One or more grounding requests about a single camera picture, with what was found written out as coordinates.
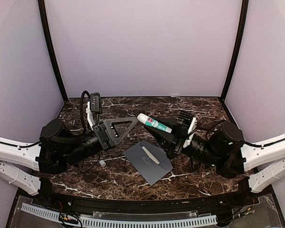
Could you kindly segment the small grey glue cap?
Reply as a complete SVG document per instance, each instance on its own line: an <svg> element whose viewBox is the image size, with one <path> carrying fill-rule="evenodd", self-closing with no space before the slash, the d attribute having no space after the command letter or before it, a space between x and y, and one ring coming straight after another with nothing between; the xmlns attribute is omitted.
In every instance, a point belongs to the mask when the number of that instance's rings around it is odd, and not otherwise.
<svg viewBox="0 0 285 228"><path fill-rule="evenodd" d="M99 164L100 164L102 167L106 166L106 163L105 163L104 160L100 160L100 161L99 161Z"/></svg>

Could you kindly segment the green white glue stick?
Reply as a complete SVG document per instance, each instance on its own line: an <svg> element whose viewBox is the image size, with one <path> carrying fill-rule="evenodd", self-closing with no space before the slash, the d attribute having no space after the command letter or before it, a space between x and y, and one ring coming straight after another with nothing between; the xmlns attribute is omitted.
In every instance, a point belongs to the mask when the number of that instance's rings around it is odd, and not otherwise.
<svg viewBox="0 0 285 228"><path fill-rule="evenodd" d="M161 130L161 131L164 131L167 133L172 132L172 129L169 128L168 126L160 123L159 121L157 121L157 120L153 119L152 117L147 116L143 113L138 114L137 119L139 122L141 122L145 126L152 127L152 128L155 128L157 130Z"/></svg>

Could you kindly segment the white letter paper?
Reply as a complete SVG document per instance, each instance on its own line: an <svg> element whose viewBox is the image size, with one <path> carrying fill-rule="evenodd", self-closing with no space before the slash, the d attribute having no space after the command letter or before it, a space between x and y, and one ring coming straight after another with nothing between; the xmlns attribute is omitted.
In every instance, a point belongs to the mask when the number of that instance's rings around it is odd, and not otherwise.
<svg viewBox="0 0 285 228"><path fill-rule="evenodd" d="M152 161L154 161L157 165L160 164L159 160L146 147L142 146L142 149Z"/></svg>

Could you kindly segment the grey blue envelope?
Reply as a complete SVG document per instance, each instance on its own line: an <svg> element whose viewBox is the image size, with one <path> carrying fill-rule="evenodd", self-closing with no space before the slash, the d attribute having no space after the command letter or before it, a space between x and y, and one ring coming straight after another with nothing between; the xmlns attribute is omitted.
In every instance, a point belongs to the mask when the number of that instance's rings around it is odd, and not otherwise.
<svg viewBox="0 0 285 228"><path fill-rule="evenodd" d="M146 147L159 160L159 165L146 155L142 146ZM165 151L146 141L135 144L123 154L150 185L155 184L173 169Z"/></svg>

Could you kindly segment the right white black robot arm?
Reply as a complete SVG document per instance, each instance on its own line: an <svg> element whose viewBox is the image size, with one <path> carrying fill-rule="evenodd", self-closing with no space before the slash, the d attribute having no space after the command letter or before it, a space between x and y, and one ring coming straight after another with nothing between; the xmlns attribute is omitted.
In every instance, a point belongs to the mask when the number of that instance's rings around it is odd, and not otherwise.
<svg viewBox="0 0 285 228"><path fill-rule="evenodd" d="M191 161L215 167L217 174L229 179L269 163L269 166L238 184L241 189L233 195L237 206L245 205L251 199L251 193L260 193L285 175L285 133L250 143L235 124L225 120L206 129L212 135L202 138L196 135L196 131L201 129L197 119L187 113L177 119L154 118L144 114L139 114L137 118L169 159L183 153Z"/></svg>

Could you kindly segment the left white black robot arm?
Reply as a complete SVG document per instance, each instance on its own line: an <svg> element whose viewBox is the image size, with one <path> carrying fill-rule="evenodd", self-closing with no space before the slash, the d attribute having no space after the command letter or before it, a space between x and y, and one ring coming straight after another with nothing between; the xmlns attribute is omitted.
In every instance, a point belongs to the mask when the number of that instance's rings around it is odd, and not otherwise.
<svg viewBox="0 0 285 228"><path fill-rule="evenodd" d="M105 119L84 135L74 135L61 119L45 125L36 143L22 143L0 138L0 177L47 207L57 204L57 195L51 192L51 183L19 169L25 166L34 171L60 174L68 165L77 165L88 157L117 147L138 123L136 117Z"/></svg>

